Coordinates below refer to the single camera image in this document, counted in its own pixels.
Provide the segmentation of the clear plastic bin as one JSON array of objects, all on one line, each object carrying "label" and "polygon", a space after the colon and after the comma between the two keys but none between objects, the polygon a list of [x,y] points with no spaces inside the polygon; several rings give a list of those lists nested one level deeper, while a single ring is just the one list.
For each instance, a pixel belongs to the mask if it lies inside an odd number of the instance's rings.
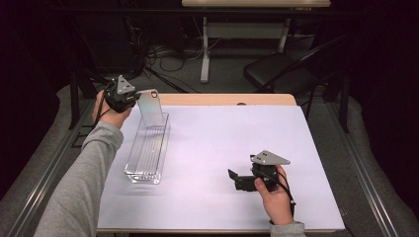
[{"label": "clear plastic bin", "polygon": [[162,125],[147,126],[143,121],[139,124],[125,166],[125,174],[134,184],[158,185],[161,182],[171,130],[169,115],[163,113],[162,116]]}]

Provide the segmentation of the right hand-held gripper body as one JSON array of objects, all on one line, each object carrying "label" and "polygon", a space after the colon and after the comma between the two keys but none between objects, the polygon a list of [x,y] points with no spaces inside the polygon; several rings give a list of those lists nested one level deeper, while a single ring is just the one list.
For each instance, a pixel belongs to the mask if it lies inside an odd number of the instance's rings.
[{"label": "right hand-held gripper body", "polygon": [[251,176],[239,176],[234,180],[235,188],[239,191],[256,192],[254,181],[260,178],[266,188],[271,192],[280,185],[278,165],[289,165],[290,160],[274,154],[268,150],[263,150],[256,155],[250,156],[252,163]]}]

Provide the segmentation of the white-legged desk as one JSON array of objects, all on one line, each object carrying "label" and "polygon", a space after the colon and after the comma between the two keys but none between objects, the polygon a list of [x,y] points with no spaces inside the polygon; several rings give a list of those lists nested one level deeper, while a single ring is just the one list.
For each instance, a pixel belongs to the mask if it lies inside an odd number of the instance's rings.
[{"label": "white-legged desk", "polygon": [[[182,6],[190,10],[311,10],[328,8],[330,0],[182,0]],[[209,39],[277,39],[278,51],[285,47],[290,18],[275,20],[210,20],[203,17],[203,62],[201,82],[207,83],[210,76]]]}]

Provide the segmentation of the person's left hand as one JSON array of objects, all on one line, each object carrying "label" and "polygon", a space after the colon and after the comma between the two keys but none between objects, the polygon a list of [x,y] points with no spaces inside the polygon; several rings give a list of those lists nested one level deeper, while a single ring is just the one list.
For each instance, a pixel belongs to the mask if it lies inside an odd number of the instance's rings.
[{"label": "person's left hand", "polygon": [[94,124],[103,121],[117,128],[121,128],[130,113],[131,108],[125,110],[123,113],[117,113],[111,109],[104,99],[104,91],[101,90],[96,96],[96,102],[92,112],[92,120]]}]

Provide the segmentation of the clear phone case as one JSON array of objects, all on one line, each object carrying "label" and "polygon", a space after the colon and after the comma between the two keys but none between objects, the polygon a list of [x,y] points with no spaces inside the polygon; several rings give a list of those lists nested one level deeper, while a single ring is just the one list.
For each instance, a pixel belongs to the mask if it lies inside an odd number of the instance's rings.
[{"label": "clear phone case", "polygon": [[142,120],[146,126],[162,126],[164,116],[161,110],[158,91],[155,89],[142,90],[137,101]]}]

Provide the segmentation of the black folding chair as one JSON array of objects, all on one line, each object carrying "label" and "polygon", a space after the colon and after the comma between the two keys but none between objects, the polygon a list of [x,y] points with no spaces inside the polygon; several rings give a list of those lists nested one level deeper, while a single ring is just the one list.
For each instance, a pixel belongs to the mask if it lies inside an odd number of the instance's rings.
[{"label": "black folding chair", "polygon": [[334,61],[336,52],[346,42],[346,36],[338,37],[297,59],[284,53],[272,53],[246,65],[243,75],[256,88],[256,93],[298,97],[337,74],[336,67],[328,64],[328,61]]}]

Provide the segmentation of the black metal stand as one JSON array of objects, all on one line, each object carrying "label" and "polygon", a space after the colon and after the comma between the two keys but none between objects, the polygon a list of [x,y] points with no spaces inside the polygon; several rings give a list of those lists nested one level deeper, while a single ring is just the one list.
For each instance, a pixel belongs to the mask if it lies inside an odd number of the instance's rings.
[{"label": "black metal stand", "polygon": [[81,91],[88,99],[96,99],[97,94],[103,90],[105,99],[105,89],[110,81],[89,70],[78,70],[73,73],[70,79],[71,128],[79,121],[80,116],[78,91]]},{"label": "black metal stand", "polygon": [[349,104],[350,78],[346,75],[337,76],[330,81],[326,87],[323,100],[327,103],[334,102],[337,97],[339,99],[339,124],[342,129],[348,133],[348,104]]}]

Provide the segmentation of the person's right hand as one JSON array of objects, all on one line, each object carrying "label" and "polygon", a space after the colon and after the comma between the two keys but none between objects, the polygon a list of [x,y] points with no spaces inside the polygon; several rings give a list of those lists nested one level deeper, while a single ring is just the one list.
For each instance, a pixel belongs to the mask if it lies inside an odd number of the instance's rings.
[{"label": "person's right hand", "polygon": [[279,187],[269,191],[264,182],[257,178],[254,185],[259,192],[265,211],[274,224],[289,224],[293,222],[291,199],[288,195],[287,174],[282,166],[277,166],[279,172]]}]

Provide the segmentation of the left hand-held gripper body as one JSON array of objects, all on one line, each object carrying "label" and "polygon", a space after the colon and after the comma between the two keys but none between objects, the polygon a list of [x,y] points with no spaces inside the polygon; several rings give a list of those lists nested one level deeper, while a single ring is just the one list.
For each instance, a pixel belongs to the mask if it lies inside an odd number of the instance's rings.
[{"label": "left hand-held gripper body", "polygon": [[134,94],[136,92],[135,87],[123,75],[120,75],[108,83],[105,89],[105,100],[115,112],[123,113],[135,105]]}]

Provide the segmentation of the aluminium floor rail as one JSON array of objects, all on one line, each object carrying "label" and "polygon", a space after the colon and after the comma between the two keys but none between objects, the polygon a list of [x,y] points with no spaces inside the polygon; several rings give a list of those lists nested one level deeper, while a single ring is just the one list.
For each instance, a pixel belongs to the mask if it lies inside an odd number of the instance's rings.
[{"label": "aluminium floor rail", "polygon": [[93,100],[81,99],[72,124],[69,99],[60,99],[56,118],[7,194],[0,200],[0,237],[32,237],[56,185],[78,157],[88,131]]},{"label": "aluminium floor rail", "polygon": [[340,123],[337,106],[333,103],[326,103],[326,108],[333,120],[335,128],[339,133],[340,139],[342,140],[345,149],[347,150],[353,170],[383,237],[399,237],[395,226],[393,225],[392,220],[390,219],[389,214],[377,192],[377,189],[375,188],[373,181],[365,167],[365,164],[362,161],[362,157],[356,148],[351,134],[347,133]]}]

